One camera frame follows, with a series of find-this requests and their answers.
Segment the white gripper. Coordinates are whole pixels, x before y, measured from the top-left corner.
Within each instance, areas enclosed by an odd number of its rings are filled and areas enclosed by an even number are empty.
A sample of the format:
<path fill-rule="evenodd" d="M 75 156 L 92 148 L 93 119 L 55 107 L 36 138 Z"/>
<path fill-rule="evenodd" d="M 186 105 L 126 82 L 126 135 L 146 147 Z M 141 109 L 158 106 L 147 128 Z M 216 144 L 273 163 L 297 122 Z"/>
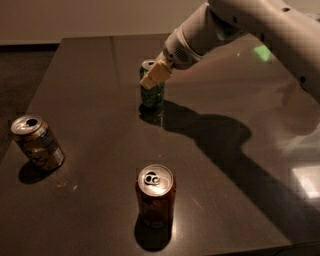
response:
<path fill-rule="evenodd" d="M 140 80 L 147 90 L 165 82 L 172 76 L 172 69 L 186 70 L 199 62 L 202 57 L 203 31 L 196 27 L 181 25 L 164 43 L 163 50 L 151 69 Z"/>

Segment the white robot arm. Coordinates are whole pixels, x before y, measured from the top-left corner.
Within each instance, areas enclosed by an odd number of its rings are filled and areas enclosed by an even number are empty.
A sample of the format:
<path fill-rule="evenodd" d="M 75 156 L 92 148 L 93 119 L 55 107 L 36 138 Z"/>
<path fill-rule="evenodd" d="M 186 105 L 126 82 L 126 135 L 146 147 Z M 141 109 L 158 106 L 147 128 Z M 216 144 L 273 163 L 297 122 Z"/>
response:
<path fill-rule="evenodd" d="M 141 79 L 151 89 L 174 69 L 186 70 L 213 49 L 249 33 L 320 100 L 320 23 L 283 0 L 207 0 L 167 38 Z"/>

